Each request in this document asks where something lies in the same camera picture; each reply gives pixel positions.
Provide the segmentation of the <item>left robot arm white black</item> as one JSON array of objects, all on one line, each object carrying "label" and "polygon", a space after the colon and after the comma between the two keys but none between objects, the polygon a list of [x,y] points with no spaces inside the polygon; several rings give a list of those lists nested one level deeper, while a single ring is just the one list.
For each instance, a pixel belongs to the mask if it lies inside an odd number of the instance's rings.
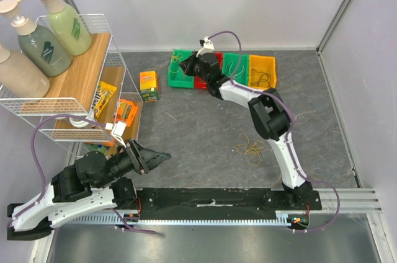
[{"label": "left robot arm white black", "polygon": [[170,158],[169,153],[145,148],[135,140],[118,147],[109,158],[99,151],[86,153],[54,176],[37,197],[8,205],[7,240],[34,241],[79,216],[130,209],[138,197],[125,175],[131,171],[147,174]]}]

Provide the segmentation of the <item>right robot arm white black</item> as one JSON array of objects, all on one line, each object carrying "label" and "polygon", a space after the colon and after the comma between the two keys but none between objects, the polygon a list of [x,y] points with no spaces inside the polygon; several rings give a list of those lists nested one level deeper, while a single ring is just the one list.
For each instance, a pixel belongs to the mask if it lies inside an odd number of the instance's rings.
[{"label": "right robot arm white black", "polygon": [[296,210],[304,205],[313,187],[293,146],[292,113],[277,90],[271,87],[260,91],[235,82],[221,72],[214,53],[200,55],[195,51],[179,66],[185,75],[205,81],[211,96],[249,110],[256,132],[270,144],[279,164],[286,206]]}]

